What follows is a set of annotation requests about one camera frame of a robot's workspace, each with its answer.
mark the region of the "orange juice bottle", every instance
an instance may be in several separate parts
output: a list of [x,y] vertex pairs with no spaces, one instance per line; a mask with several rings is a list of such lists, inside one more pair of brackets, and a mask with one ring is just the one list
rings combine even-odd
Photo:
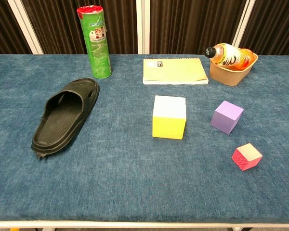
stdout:
[[218,65],[230,70],[244,70],[255,60],[249,49],[240,49],[227,43],[220,43],[206,48],[206,57]]

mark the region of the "yellow notebook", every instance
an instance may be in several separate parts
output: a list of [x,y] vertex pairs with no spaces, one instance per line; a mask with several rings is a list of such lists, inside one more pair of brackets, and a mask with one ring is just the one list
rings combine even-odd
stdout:
[[208,84],[199,58],[144,59],[144,84]]

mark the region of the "purple cube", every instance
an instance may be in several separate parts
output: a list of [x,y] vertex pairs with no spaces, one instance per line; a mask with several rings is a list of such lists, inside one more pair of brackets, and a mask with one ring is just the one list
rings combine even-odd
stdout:
[[239,121],[243,111],[243,108],[230,102],[223,101],[214,111],[211,126],[229,135]]

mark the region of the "pringles can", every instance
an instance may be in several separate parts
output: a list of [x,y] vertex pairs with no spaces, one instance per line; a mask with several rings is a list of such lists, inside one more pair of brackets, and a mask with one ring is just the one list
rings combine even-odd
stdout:
[[110,59],[106,38],[104,10],[101,6],[82,6],[77,9],[87,53],[95,78],[111,75]]

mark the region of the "bowl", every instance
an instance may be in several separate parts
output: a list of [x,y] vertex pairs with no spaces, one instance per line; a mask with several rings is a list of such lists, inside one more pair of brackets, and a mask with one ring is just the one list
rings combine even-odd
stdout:
[[248,75],[252,66],[254,66],[255,62],[258,60],[258,55],[254,53],[254,56],[256,57],[254,62],[252,62],[251,65],[249,65],[245,70],[242,71],[229,70],[221,66],[217,66],[210,61],[210,77],[228,86],[235,86],[245,76]]

